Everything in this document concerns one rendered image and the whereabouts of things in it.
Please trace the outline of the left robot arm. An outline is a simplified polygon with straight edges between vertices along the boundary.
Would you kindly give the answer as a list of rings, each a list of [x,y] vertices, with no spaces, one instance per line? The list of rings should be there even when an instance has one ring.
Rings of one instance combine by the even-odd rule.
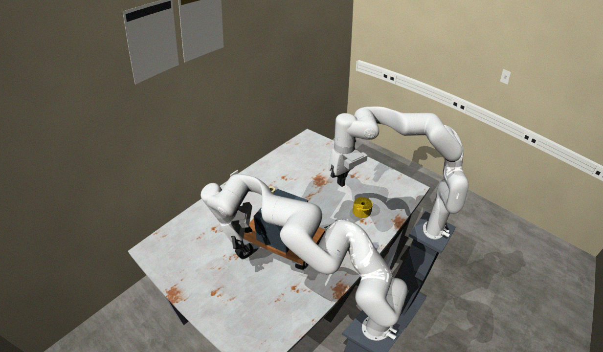
[[[351,263],[361,276],[355,298],[368,315],[362,322],[362,333],[375,341],[388,336],[397,338],[391,332],[397,333],[393,325],[401,315],[408,286],[402,279],[393,278],[392,270],[361,226],[337,220],[317,245],[313,238],[323,217],[317,205],[273,195],[263,181],[242,174],[231,176],[223,189],[217,183],[207,184],[201,190],[201,198],[220,223],[240,220],[240,226],[246,228],[252,205],[240,205],[248,192],[263,196],[264,222],[282,226],[280,238],[284,245],[318,272],[335,273],[348,250]]]

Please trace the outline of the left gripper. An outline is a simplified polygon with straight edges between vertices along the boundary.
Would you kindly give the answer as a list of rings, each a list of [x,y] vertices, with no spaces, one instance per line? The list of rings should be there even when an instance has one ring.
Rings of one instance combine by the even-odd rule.
[[[243,243],[245,233],[252,232],[250,226],[248,226],[247,228],[242,228],[239,224],[239,220],[237,220],[230,221],[227,223],[221,223],[221,227],[226,236],[229,238],[229,240],[232,241],[233,249],[240,249],[243,253],[250,251],[248,247]],[[241,242],[241,244],[238,244],[237,242]]]

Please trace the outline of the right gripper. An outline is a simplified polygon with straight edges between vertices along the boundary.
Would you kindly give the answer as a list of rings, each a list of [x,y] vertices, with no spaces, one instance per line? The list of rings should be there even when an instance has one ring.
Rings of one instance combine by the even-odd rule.
[[[347,159],[342,153],[338,153],[335,149],[331,150],[329,170],[331,177],[337,177],[337,183],[342,187],[345,186],[345,179],[351,169],[344,166],[344,161]]]

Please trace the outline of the yellow cylinder with center hole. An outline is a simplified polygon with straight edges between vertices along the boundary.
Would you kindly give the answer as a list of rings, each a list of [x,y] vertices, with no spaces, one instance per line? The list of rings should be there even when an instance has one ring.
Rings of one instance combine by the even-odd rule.
[[[372,211],[373,203],[368,198],[357,198],[353,205],[353,214],[357,218],[367,218]]]

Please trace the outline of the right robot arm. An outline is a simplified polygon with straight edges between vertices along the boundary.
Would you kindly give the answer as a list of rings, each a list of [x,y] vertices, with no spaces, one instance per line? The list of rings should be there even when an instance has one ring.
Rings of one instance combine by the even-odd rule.
[[[431,239],[440,239],[444,235],[448,238],[450,234],[445,229],[445,223],[450,213],[456,214],[463,208],[469,188],[462,169],[464,149],[460,137],[433,113],[400,113],[384,107],[363,107],[354,115],[342,113],[335,118],[334,149],[347,158],[344,161],[347,169],[367,161],[367,154],[355,149],[356,138],[377,138],[377,123],[405,136],[425,134],[433,147],[444,156],[444,179],[438,185],[435,204],[423,231]]]

